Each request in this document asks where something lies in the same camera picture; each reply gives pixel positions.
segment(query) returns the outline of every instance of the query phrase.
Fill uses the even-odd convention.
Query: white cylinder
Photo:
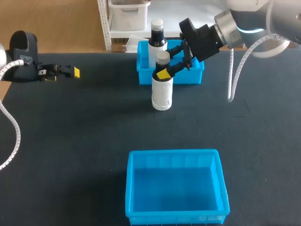
[[[0,70],[7,64],[5,49],[0,43]]]
[[[166,111],[171,107],[173,103],[173,82],[173,78],[169,81],[157,81],[152,78],[151,101],[155,109]]]
[[[165,50],[167,50],[167,43],[161,47],[153,47],[149,44],[149,68],[156,68],[156,55]]]

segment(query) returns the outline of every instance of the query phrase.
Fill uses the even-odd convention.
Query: blue storage bin
[[[173,48],[180,44],[181,40],[168,40],[167,48]],[[171,60],[170,64],[174,65],[182,61],[183,57],[184,53],[182,51]],[[204,62],[200,63],[198,60],[195,60],[192,62],[190,71],[185,68],[176,74],[174,84],[201,84],[204,69]],[[149,68],[148,41],[140,41],[137,54],[137,71],[140,85],[151,85],[151,77],[154,70],[155,68]]]
[[[126,216],[131,225],[222,224],[229,212],[216,150],[130,153]]]

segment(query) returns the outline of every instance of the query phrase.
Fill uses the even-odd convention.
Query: white bottle
[[[151,37],[149,40],[149,68],[156,67],[156,54],[167,50],[167,41],[164,38],[163,20],[153,19],[151,21]]]
[[[173,78],[159,79],[157,73],[169,66],[170,55],[166,51],[160,51],[156,56],[156,69],[152,74],[151,101],[155,109],[168,110],[173,103]]]

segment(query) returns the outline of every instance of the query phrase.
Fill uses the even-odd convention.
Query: black table surface
[[[243,52],[235,53],[238,65]],[[217,149],[229,226],[301,224],[301,51],[248,59],[227,102],[229,52],[206,61],[201,85],[174,86],[157,112],[139,86],[135,54],[45,54],[75,64],[81,79],[12,84],[4,105],[22,141],[0,171],[1,226],[129,225],[132,150]],[[0,114],[0,162],[15,144]]]

